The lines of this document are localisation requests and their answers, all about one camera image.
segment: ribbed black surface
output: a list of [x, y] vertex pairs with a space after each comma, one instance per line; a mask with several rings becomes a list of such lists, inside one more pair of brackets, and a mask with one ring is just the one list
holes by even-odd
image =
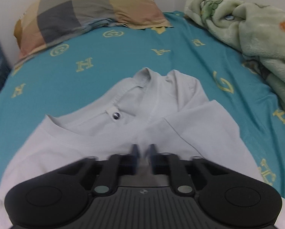
[[59, 229], [226, 229], [207, 217], [193, 198], [179, 197], [169, 187], [119, 187], [96, 198], [77, 221]]

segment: white t-shirt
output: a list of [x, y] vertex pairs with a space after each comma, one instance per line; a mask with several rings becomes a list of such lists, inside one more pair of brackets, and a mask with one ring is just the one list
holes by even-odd
[[[208, 100], [196, 78], [176, 70], [163, 77], [144, 68], [74, 113], [45, 116], [3, 174], [0, 229], [12, 225], [3, 202], [18, 183], [87, 156], [106, 160], [112, 154], [129, 153], [132, 144], [139, 145], [143, 159], [149, 145], [157, 144], [159, 152], [184, 160], [203, 157], [263, 180], [240, 139], [238, 125], [217, 101]], [[149, 178], [153, 185], [165, 185], [165, 179]]]

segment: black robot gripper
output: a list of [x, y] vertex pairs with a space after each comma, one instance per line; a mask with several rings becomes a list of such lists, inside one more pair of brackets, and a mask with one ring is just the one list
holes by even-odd
[[159, 154], [155, 145], [149, 158], [169, 186], [119, 186], [121, 176], [136, 174], [137, 145], [16, 185], [5, 198], [13, 229], [275, 228], [282, 199], [273, 187], [203, 158]]

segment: yellow circular symbol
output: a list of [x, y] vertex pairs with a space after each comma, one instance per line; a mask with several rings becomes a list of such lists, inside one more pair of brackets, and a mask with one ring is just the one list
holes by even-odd
[[68, 48], [69, 48], [69, 45], [68, 45], [68, 44], [58, 45], [58, 46], [56, 46], [55, 48], [53, 48], [53, 49], [50, 51], [50, 55], [51, 55], [52, 57], [61, 55], [61, 54], [62, 54], [63, 52], [65, 52]]
[[124, 32], [122, 31], [116, 31], [116, 30], [110, 30], [110, 31], [106, 31], [105, 33], [103, 33], [103, 36], [105, 38], [110, 38], [110, 37], [119, 37], [124, 35]]

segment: bed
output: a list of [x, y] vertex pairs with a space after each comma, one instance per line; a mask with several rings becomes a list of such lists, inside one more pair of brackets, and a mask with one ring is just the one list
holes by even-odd
[[285, 113], [277, 96], [242, 54], [181, 11], [164, 13], [173, 27], [101, 27], [18, 65], [0, 92], [0, 179], [45, 114], [61, 116], [95, 101], [143, 67], [200, 80], [240, 127], [264, 181], [285, 198]]

